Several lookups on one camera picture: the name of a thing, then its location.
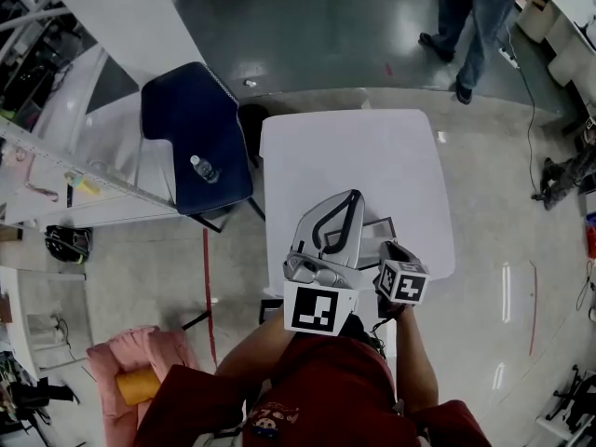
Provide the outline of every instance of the red shirt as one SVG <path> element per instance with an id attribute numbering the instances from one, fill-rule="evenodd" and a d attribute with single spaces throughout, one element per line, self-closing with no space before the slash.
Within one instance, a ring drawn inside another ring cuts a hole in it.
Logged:
<path id="1" fill-rule="evenodd" d="M 350 338 L 293 340 L 271 383 L 243 427 L 245 447 L 418 446 L 423 433 L 433 447 L 490 447 L 462 401 L 399 415 L 387 365 Z M 135 447 L 192 447 L 200 434 L 237 426 L 245 398 L 234 379 L 173 366 L 139 426 Z"/>

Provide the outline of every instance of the white box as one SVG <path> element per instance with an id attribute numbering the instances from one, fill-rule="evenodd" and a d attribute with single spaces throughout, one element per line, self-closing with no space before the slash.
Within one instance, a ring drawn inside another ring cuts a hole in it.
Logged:
<path id="1" fill-rule="evenodd" d="M 430 274 L 422 264 L 385 260 L 376 289 L 394 303 L 422 303 Z"/>

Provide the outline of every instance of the pink chair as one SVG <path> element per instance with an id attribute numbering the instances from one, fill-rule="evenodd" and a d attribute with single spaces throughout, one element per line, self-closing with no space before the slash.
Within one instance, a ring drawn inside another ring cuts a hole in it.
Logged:
<path id="1" fill-rule="evenodd" d="M 102 399 L 107 447 L 130 447 L 151 403 L 147 400 L 128 406 L 116 384 L 117 374 L 151 366 L 163 381 L 174 364 L 198 369 L 186 334 L 162 332 L 157 326 L 122 332 L 107 343 L 91 347 L 87 354 Z"/>

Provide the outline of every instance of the power strip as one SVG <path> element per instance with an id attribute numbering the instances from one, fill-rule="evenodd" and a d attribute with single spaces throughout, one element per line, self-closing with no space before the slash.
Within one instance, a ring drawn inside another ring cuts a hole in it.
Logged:
<path id="1" fill-rule="evenodd" d="M 505 58 L 505 60 L 507 60 L 507 62 L 513 66 L 516 70 L 520 69 L 520 65 L 515 61 L 515 58 L 513 58 L 511 55 L 509 55 L 504 48 L 500 47 L 499 48 L 499 53 L 500 55 Z"/>

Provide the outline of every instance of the red tape line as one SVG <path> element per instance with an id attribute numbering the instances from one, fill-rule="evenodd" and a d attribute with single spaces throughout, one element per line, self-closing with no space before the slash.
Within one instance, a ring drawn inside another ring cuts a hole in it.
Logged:
<path id="1" fill-rule="evenodd" d="M 211 286 L 209 281 L 209 234 L 203 229 L 203 268 L 205 271 L 205 303 L 210 316 L 207 318 L 209 325 L 209 342 L 211 346 L 211 357 L 217 368 L 217 353 L 215 351 L 215 336 L 213 335 L 213 311 L 211 310 Z"/>
<path id="2" fill-rule="evenodd" d="M 538 310 L 538 269 L 536 265 L 530 261 L 530 264 L 534 267 L 534 321 L 532 323 L 532 338 L 530 339 L 530 354 L 528 356 L 532 356 L 532 351 L 534 350 L 534 337 L 536 333 L 536 312 Z"/>

